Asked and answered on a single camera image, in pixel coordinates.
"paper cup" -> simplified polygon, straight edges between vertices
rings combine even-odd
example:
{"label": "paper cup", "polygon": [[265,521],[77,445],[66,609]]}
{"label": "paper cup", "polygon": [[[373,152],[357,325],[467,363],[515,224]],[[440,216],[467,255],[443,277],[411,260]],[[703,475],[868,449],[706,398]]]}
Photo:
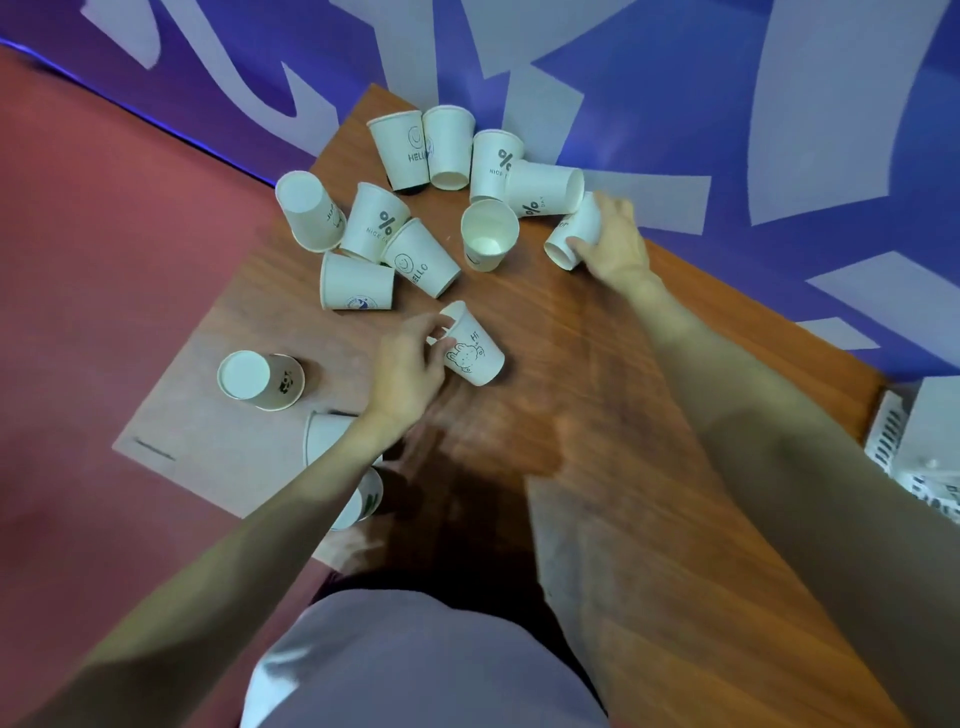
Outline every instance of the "paper cup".
{"label": "paper cup", "polygon": [[507,175],[504,202],[517,217],[567,215],[584,199],[584,173],[573,167],[556,167],[519,161]]}
{"label": "paper cup", "polygon": [[360,484],[353,491],[344,510],[337,516],[337,520],[330,526],[331,531],[342,531],[368,519],[383,500],[383,479],[373,468],[367,470],[360,479]]}
{"label": "paper cup", "polygon": [[[466,379],[470,384],[483,386],[503,369],[506,358],[500,348],[477,320],[467,311],[467,304],[455,301],[441,313],[453,319],[453,326],[446,330],[446,336],[457,340],[457,345],[444,356],[444,365]],[[428,336],[431,346],[437,339]]]}
{"label": "paper cup", "polygon": [[371,311],[394,305],[394,271],[368,260],[324,254],[320,267],[323,308]]}
{"label": "paper cup", "polygon": [[430,181],[439,189],[463,189],[470,182],[470,152],[476,120],[463,107],[434,107],[423,113]]}
{"label": "paper cup", "polygon": [[387,170],[390,187],[394,190],[430,182],[421,118],[422,113],[414,110],[380,116],[367,122],[376,151]]}
{"label": "paper cup", "polygon": [[409,219],[410,208],[397,195],[360,182],[340,250],[350,257],[379,263],[387,240]]}
{"label": "paper cup", "polygon": [[337,247],[347,218],[320,180],[309,172],[287,172],[276,181],[275,194],[294,240],[302,248],[324,253]]}
{"label": "paper cup", "polygon": [[506,203],[481,200],[473,203],[460,218],[464,257],[475,271],[488,273],[500,264],[516,244],[520,223]]}
{"label": "paper cup", "polygon": [[473,138],[470,201],[506,201],[507,173],[523,159],[523,141],[502,129],[487,129]]}
{"label": "paper cup", "polygon": [[460,275],[460,266],[419,217],[409,220],[387,242],[383,262],[434,298]]}
{"label": "paper cup", "polygon": [[267,412],[286,409],[303,394],[306,375],[293,356],[282,353],[234,352],[217,369],[225,395]]}
{"label": "paper cup", "polygon": [[[350,415],[332,415],[323,412],[311,412],[303,430],[303,466],[306,467],[327,450],[333,447],[350,423],[356,420]],[[383,455],[373,461],[374,465],[383,462]]]}
{"label": "paper cup", "polygon": [[572,271],[580,263],[580,256],[566,244],[566,239],[579,237],[590,245],[596,245],[600,239],[601,222],[600,208],[593,199],[593,193],[587,192],[577,211],[566,215],[550,233],[543,243],[544,252],[565,271]]}

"wooden table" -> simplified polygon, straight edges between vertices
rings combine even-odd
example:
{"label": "wooden table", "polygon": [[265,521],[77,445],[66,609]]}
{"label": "wooden table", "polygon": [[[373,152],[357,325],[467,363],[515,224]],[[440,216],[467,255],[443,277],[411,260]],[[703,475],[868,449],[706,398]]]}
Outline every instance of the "wooden table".
{"label": "wooden table", "polygon": [[[365,122],[408,109],[372,87],[313,171],[349,207],[387,187]],[[463,260],[466,190],[407,198]],[[523,220],[492,274],[436,302],[397,277],[395,311],[322,311],[320,257],[278,224],[144,401],[116,448],[238,516],[302,467],[312,409],[359,412],[379,335],[462,299],[507,354],[491,385],[459,377],[385,471],[385,513],[328,536],[335,568],[390,564],[537,577],[614,718],[637,726],[894,726],[902,718],[779,556],[725,495],[668,396],[629,309],[542,251]],[[655,270],[709,324],[861,436],[883,380],[728,286],[652,246]],[[308,387],[264,413],[214,383],[236,349],[290,353]]]}

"forearm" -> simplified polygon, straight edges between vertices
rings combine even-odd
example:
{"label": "forearm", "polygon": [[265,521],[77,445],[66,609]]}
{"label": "forearm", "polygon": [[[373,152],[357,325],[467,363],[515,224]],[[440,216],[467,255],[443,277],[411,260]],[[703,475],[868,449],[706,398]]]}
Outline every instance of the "forearm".
{"label": "forearm", "polygon": [[842,431],[791,382],[687,310],[657,276],[637,277],[625,297],[698,436],[708,437],[731,419],[742,422],[744,417],[764,425],[755,448],[784,437]]}
{"label": "forearm", "polygon": [[731,495],[918,725],[950,725],[960,532],[813,401],[650,277],[627,298]]}
{"label": "forearm", "polygon": [[179,725],[267,620],[395,437],[387,425],[359,418],[321,458],[144,599],[25,725]]}

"red carpet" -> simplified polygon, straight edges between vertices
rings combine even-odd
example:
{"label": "red carpet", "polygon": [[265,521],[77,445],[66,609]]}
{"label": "red carpet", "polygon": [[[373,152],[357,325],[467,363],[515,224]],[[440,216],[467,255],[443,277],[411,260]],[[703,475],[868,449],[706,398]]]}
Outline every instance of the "red carpet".
{"label": "red carpet", "polygon": [[[0,52],[0,724],[236,522],[110,446],[275,214],[272,190]],[[192,725],[232,726],[252,660]]]}

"hand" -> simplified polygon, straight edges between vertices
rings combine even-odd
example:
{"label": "hand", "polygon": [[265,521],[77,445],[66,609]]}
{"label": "hand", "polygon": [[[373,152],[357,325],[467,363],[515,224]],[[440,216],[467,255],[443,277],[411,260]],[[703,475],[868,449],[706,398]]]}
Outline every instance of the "hand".
{"label": "hand", "polygon": [[456,340],[447,336],[424,355],[426,337],[439,326],[452,327],[453,320],[424,313],[407,319],[380,340],[364,417],[386,426],[395,439],[417,423],[444,383],[444,355]]}
{"label": "hand", "polygon": [[590,245],[579,237],[568,237],[566,244],[584,260],[595,278],[625,296],[638,281],[654,275],[647,245],[634,223],[634,204],[602,192],[595,192],[593,199],[603,221],[600,240]]}

